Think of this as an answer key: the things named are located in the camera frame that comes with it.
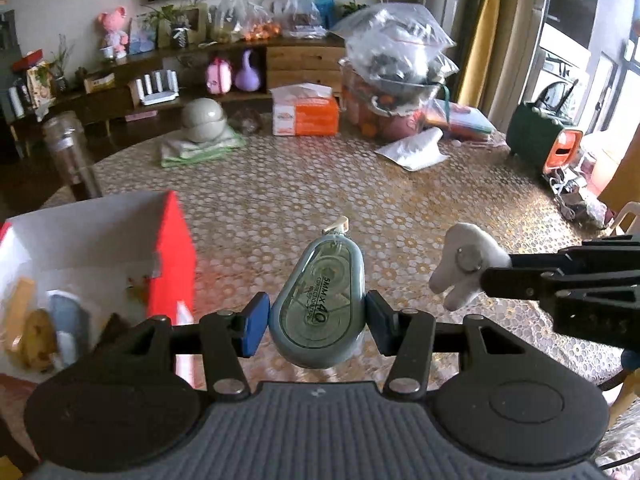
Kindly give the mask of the grey-green round ceramic pot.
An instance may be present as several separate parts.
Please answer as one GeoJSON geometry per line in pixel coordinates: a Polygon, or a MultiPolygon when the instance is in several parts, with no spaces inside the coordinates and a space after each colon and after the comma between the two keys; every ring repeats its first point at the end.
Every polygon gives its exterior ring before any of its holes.
{"type": "Polygon", "coordinates": [[[227,117],[221,105],[209,98],[195,99],[181,112],[182,131],[194,143],[213,141],[224,132],[227,117]]]}

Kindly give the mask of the pink toy suitcase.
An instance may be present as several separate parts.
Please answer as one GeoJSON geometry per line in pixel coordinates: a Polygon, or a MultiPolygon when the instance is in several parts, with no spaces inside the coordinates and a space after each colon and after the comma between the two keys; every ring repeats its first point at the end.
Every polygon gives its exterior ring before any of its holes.
{"type": "Polygon", "coordinates": [[[223,96],[232,87],[232,66],[224,58],[213,58],[206,70],[206,89],[213,96],[223,96]]]}

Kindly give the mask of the red basket of fruit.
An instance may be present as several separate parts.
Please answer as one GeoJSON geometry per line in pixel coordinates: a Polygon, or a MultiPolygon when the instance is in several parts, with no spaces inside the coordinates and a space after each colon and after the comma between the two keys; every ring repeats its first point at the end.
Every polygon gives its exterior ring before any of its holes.
{"type": "Polygon", "coordinates": [[[347,58],[338,65],[342,77],[341,112],[363,136],[390,143],[428,128],[427,112],[442,84],[428,84],[416,93],[400,96],[368,84],[347,58]]]}

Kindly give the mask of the folded green cloth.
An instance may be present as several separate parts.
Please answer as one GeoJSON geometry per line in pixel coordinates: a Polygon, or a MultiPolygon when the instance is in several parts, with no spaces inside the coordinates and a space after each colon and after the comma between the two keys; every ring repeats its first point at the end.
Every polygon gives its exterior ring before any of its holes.
{"type": "Polygon", "coordinates": [[[224,158],[245,141],[233,128],[226,127],[213,141],[193,142],[182,130],[171,131],[160,142],[160,166],[164,169],[190,166],[224,158]]]}

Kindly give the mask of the orange tissue box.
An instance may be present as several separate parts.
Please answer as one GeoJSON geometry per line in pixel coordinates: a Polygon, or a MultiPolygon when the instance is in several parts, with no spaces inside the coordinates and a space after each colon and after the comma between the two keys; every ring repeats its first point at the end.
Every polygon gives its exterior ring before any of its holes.
{"type": "Polygon", "coordinates": [[[270,93],[275,136],[337,134],[340,110],[330,87],[305,82],[273,88],[270,93]]]}

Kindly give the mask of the clear glass jar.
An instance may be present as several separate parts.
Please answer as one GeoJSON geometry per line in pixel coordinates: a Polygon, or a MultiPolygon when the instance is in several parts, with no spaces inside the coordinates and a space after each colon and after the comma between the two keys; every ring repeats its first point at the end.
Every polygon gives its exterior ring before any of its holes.
{"type": "Polygon", "coordinates": [[[69,110],[43,124],[44,140],[63,183],[76,202],[102,196],[87,148],[84,127],[69,110]]]}

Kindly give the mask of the stack of coloured folders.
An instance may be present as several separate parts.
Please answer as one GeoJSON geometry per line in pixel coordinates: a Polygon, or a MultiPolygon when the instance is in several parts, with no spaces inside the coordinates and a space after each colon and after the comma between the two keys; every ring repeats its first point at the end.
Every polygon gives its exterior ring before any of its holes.
{"type": "Polygon", "coordinates": [[[477,108],[434,100],[425,112],[425,121],[460,141],[488,142],[496,127],[477,108]]]}

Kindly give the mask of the yellow curtain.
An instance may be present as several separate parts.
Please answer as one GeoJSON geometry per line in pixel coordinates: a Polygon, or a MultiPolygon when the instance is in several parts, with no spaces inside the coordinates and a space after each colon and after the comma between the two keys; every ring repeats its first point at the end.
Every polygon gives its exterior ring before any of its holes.
{"type": "Polygon", "coordinates": [[[480,0],[468,56],[459,80],[459,104],[472,107],[478,107],[480,104],[494,47],[499,12],[500,0],[480,0]]]}

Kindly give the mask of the pink plush doll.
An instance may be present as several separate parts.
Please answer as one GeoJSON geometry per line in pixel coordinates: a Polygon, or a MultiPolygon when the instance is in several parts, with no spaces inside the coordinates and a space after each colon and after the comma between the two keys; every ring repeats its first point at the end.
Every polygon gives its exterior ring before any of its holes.
{"type": "Polygon", "coordinates": [[[114,60],[120,60],[127,55],[129,37],[125,32],[126,17],[126,9],[123,6],[118,6],[110,12],[102,12],[98,16],[98,22],[104,29],[102,49],[110,52],[114,60]]]}

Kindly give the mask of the picture frame with plant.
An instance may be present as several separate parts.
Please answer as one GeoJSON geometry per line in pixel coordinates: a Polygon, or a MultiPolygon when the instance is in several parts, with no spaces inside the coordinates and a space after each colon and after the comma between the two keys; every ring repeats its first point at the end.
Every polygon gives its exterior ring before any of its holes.
{"type": "Polygon", "coordinates": [[[158,9],[157,45],[160,49],[182,49],[202,44],[207,37],[206,3],[164,4],[158,9]]]}

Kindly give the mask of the green orange mini appliance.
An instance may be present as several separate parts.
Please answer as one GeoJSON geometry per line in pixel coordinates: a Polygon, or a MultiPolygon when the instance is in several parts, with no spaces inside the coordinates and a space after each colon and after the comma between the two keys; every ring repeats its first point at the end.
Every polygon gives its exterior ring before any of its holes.
{"type": "Polygon", "coordinates": [[[523,102],[511,117],[506,145],[540,174],[550,174],[573,161],[583,136],[582,130],[565,125],[533,103],[523,102]]]}

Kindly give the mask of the bagged bread slice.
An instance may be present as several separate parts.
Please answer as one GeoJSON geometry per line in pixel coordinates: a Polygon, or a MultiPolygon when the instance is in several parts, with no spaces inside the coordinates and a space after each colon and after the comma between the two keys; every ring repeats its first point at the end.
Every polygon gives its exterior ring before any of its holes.
{"type": "Polygon", "coordinates": [[[4,350],[17,353],[21,348],[26,318],[34,301],[36,283],[22,276],[18,279],[9,301],[6,303],[4,319],[4,350]]]}

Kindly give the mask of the lace tablecloth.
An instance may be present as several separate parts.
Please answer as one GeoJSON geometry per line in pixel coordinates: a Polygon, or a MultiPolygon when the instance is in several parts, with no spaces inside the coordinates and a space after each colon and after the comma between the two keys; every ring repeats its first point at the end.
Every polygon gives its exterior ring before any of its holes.
{"type": "MultiPolygon", "coordinates": [[[[591,237],[561,217],[506,148],[453,148],[445,142],[440,149],[449,158],[412,174],[375,155],[359,134],[297,140],[258,134],[245,142],[221,159],[162,169],[156,138],[96,165],[107,193],[177,193],[198,253],[198,316],[239,307],[258,289],[274,299],[304,246],[325,226],[326,214],[349,218],[348,234],[362,249],[368,287],[393,307],[417,307],[441,321],[461,321],[470,312],[449,316],[442,297],[427,289],[454,222],[477,222],[512,252],[552,252],[591,237]]],[[[530,301],[480,296],[471,307],[592,382],[620,371],[622,350],[552,335],[550,318],[530,301]]],[[[303,372],[279,356],[267,337],[257,364],[243,366],[252,386],[262,379],[360,378],[382,385],[391,359],[374,354],[366,335],[346,363],[303,372]]]]}

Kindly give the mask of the correction tape dispenser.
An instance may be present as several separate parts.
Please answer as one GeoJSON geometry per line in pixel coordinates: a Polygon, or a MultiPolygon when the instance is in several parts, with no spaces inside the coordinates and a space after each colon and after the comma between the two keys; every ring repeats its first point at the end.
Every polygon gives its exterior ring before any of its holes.
{"type": "Polygon", "coordinates": [[[273,343],[291,363],[334,367],[354,353],[364,329],[363,255],[338,217],[298,259],[270,309],[273,343]]]}

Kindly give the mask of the clear plastic bag pile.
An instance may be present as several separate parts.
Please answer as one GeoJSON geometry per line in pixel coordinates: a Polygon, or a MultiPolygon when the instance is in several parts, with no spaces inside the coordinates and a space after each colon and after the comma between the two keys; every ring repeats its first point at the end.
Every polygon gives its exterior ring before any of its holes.
{"type": "Polygon", "coordinates": [[[422,4],[366,6],[339,21],[332,32],[345,41],[352,69],[391,96],[414,96],[458,71],[445,55],[454,40],[422,4]]]}

